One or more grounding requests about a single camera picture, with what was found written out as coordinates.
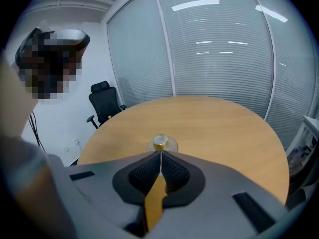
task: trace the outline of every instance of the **black office chair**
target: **black office chair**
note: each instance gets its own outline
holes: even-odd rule
[[[107,81],[93,84],[91,86],[91,92],[89,99],[96,111],[100,126],[109,119],[109,116],[113,117],[126,109],[126,105],[119,106],[116,97],[116,88],[110,87]],[[90,116],[86,122],[92,122],[93,126],[98,129],[93,118],[94,115]]]

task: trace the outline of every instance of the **chair armrest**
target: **chair armrest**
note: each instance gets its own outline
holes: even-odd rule
[[[94,118],[94,115],[90,116],[90,117],[86,120],[86,122],[90,122],[90,121],[92,121],[92,120],[93,120],[93,118]]]

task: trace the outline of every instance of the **round wooden table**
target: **round wooden table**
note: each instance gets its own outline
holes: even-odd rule
[[[78,164],[146,152],[147,144],[159,133],[175,139],[179,153],[232,167],[285,203],[289,168],[276,133],[251,110],[213,97],[176,96],[130,107],[96,130]],[[163,191],[164,185],[162,179],[153,188]],[[163,194],[155,190],[149,195],[146,206],[160,215],[158,204],[153,206],[153,202]]]

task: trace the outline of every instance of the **chair headrest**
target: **chair headrest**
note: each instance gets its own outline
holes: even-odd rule
[[[97,84],[93,84],[91,86],[91,92],[92,93],[97,93],[103,90],[107,90],[110,87],[110,84],[107,81],[103,81]]]

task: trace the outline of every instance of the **horizontal blinds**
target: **horizontal blinds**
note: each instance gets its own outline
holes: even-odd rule
[[[172,96],[156,0],[133,0],[107,24],[114,73],[125,105]]]
[[[231,100],[264,117],[272,81],[272,52],[256,1],[160,0],[160,4],[176,94]]]
[[[295,137],[311,108],[316,63],[306,22],[289,0],[260,0],[275,41],[274,96],[266,122],[284,147]]]

